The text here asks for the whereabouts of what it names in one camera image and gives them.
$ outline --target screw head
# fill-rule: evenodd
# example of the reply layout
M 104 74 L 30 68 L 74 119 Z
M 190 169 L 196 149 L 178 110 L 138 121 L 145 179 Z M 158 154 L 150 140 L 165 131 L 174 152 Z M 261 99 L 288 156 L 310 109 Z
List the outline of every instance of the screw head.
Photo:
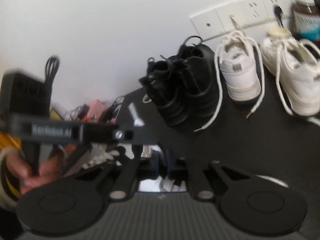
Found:
M 126 193 L 122 190 L 115 190 L 110 193 L 112 199 L 123 199 L 126 197 Z
M 122 131 L 117 131 L 117 132 L 116 132 L 116 135 L 115 135 L 115 138 L 116 138 L 117 140 L 119 140 L 119 139 L 122 138 L 122 136 L 123 136 L 123 132 L 122 132 Z
M 198 197 L 201 199 L 208 200 L 208 199 L 212 199 L 214 197 L 214 194 L 209 190 L 203 190 L 198 193 Z

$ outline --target hand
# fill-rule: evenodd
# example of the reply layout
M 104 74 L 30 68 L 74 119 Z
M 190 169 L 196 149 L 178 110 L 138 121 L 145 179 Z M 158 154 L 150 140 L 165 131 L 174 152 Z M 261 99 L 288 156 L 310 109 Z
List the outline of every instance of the hand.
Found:
M 6 165 L 13 176 L 23 180 L 20 192 L 25 194 L 33 188 L 59 179 L 63 158 L 63 152 L 58 150 L 48 160 L 40 164 L 39 175 L 34 176 L 29 164 L 20 157 L 18 149 L 12 149 L 12 152 L 7 154 Z

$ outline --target electrical outlet panel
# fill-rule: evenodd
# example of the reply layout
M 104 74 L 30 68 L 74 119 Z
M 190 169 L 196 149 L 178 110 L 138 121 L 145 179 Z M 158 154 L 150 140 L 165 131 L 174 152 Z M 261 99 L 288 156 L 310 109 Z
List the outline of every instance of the electrical outlet panel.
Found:
M 241 7 L 248 25 L 255 25 L 268 20 L 263 0 L 244 0 L 241 1 Z
M 234 16 L 242 28 L 246 27 L 247 20 L 239 2 L 228 3 L 226 5 L 217 7 L 216 9 L 226 32 L 236 29 L 235 23 L 233 22 L 231 16 Z
M 241 28 L 276 20 L 275 5 L 283 11 L 283 18 L 292 17 L 292 5 L 295 0 L 234 0 L 191 16 L 191 21 L 199 35 L 210 39 L 235 30 L 234 16 Z
M 292 16 L 292 5 L 295 3 L 295 0 L 263 0 L 263 2 L 270 20 L 276 19 L 274 14 L 274 7 L 276 5 L 279 5 L 283 10 L 284 18 L 290 18 Z
M 203 40 L 207 40 L 225 33 L 215 9 L 191 16 L 190 19 L 199 36 Z

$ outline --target striped surface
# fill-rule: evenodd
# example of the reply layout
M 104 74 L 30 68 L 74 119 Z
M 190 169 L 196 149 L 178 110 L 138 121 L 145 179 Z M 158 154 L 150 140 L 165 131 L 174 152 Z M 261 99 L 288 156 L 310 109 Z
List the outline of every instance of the striped surface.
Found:
M 227 224 L 211 203 L 189 193 L 136 193 L 109 206 L 93 226 L 73 236 L 47 238 L 25 233 L 19 240 L 263 240 Z M 303 240 L 298 233 L 274 240 Z

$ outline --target pink object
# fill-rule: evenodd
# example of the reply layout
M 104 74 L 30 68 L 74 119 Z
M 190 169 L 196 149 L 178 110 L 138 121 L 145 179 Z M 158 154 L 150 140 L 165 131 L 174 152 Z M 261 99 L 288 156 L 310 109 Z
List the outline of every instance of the pink object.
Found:
M 100 100 L 94 100 L 88 103 L 89 111 L 87 113 L 88 122 L 98 122 L 103 111 L 107 108 Z

